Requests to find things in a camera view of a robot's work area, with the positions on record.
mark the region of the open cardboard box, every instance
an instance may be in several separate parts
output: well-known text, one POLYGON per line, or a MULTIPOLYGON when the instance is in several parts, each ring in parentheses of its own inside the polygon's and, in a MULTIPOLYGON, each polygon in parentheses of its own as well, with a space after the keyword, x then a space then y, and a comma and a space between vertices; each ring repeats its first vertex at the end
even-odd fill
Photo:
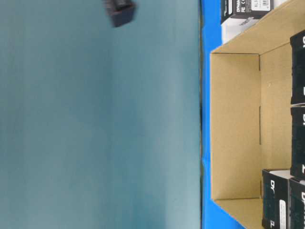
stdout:
POLYGON ((305 0, 290 0, 211 53, 212 199, 262 228, 263 168, 290 168, 292 50, 305 0))

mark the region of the cardboard box flap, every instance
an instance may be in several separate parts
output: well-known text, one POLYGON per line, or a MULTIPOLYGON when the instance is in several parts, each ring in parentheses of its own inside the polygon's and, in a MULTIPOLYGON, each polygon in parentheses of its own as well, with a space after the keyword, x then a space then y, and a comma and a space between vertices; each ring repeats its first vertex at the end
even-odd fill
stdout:
POLYGON ((249 229, 262 229, 262 199, 218 200, 216 203, 237 222, 249 229))
POLYGON ((262 168, 290 168, 290 44, 260 56, 262 168))
POLYGON ((260 197, 260 97, 258 55, 211 55, 213 199, 260 197))
POLYGON ((214 53, 263 54, 287 44, 291 36, 305 29, 304 9, 305 0, 285 2, 214 53))

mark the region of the cardboard box wall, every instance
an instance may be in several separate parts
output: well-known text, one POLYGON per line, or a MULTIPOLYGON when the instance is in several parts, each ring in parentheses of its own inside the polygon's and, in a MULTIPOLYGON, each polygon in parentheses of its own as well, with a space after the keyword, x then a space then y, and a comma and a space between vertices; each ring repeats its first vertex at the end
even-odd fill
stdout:
POLYGON ((291 166, 289 39, 304 29, 290 0, 211 53, 211 194, 246 228, 262 228, 262 169, 291 166))

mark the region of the small black box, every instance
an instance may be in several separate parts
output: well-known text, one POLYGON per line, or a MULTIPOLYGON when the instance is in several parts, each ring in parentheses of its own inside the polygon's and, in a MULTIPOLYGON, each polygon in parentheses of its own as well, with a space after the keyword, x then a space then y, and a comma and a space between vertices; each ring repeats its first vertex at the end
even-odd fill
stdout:
POLYGON ((305 228, 305 181, 296 178, 289 180, 290 185, 290 229, 305 228))
POLYGON ((291 104, 305 104, 305 31, 290 38, 292 46, 291 104))
POLYGON ((106 10, 114 27, 119 27, 133 20, 136 5, 131 0, 104 0, 106 10))
POLYGON ((221 9, 221 23, 229 18, 260 19, 273 9, 273 0, 222 0, 221 9))
POLYGON ((263 228, 289 228, 290 178, 289 169, 263 169, 263 228))
POLYGON ((305 106, 291 107, 292 163, 290 174, 305 179, 305 106))

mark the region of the white label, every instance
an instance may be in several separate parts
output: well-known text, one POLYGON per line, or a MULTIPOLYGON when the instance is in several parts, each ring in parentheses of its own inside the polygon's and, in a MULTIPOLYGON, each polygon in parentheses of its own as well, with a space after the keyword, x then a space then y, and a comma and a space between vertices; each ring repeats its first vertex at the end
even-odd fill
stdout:
POLYGON ((270 0, 251 0, 251 9, 257 11, 270 11, 270 0))
POLYGON ((290 175, 290 170, 277 170, 277 171, 270 171, 270 174, 274 174, 277 177, 282 177, 285 178, 287 180, 289 180, 290 178, 292 178, 293 176, 290 175))
POLYGON ((233 12, 233 0, 229 0, 229 14, 231 14, 232 12, 233 12))
POLYGON ((244 26, 251 22, 254 19, 254 17, 249 17, 248 19, 244 20, 243 23, 241 23, 239 26, 244 26))
POLYGON ((304 215, 305 215, 305 193, 302 192, 302 202, 304 203, 304 215))
POLYGON ((224 16, 227 16, 227 2, 226 1, 224 1, 225 2, 225 7, 224 7, 224 16))
POLYGON ((286 202, 280 200, 280 229, 286 229, 286 202))

